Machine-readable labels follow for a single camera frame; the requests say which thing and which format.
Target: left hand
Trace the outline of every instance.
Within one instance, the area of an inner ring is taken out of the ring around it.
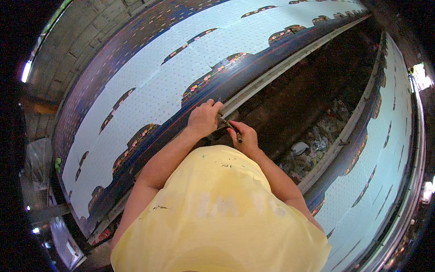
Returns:
[[[194,109],[187,121],[187,129],[194,132],[198,138],[211,134],[218,127],[218,111],[224,107],[221,102],[215,103],[213,99],[207,100]]]

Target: hand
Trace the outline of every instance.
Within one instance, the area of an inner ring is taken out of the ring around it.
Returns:
[[[187,129],[195,133],[199,139],[208,136],[218,127],[218,111],[224,107],[221,102],[214,103],[213,99],[207,100],[194,109],[187,121]]]
[[[229,123],[237,128],[242,134],[243,142],[240,144],[237,141],[237,135],[234,129],[227,128],[231,139],[233,139],[233,145],[237,150],[245,154],[251,160],[254,160],[257,155],[263,152],[258,148],[257,133],[255,132],[255,129],[242,122],[229,121]]]

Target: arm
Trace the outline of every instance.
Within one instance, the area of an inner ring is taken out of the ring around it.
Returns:
[[[257,133],[255,130],[241,122],[230,121],[230,123],[236,127],[243,136],[243,143],[239,144],[237,142],[236,132],[230,128],[227,129],[233,139],[234,147],[260,166],[269,181],[272,194],[286,205],[296,208],[305,215],[311,223],[324,232],[308,210],[304,197],[296,184],[258,148]]]
[[[179,164],[184,160],[193,146],[203,137],[208,136],[218,127],[218,110],[224,105],[216,104],[212,99],[194,109],[187,122],[187,127],[165,147],[158,151],[142,168],[133,190],[125,204],[121,222],[117,228],[111,249],[121,238],[126,229],[141,214],[162,189]]]

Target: concrete block wall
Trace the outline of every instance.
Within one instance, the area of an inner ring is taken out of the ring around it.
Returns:
[[[104,43],[155,0],[74,0],[46,37],[32,65],[26,95],[61,106]],[[29,140],[51,135],[55,114],[26,113]]]

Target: yellow t-shirt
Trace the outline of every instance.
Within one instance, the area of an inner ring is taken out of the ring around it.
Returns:
[[[115,272],[320,271],[323,232],[277,199],[258,164],[228,146],[191,152],[128,227]]]

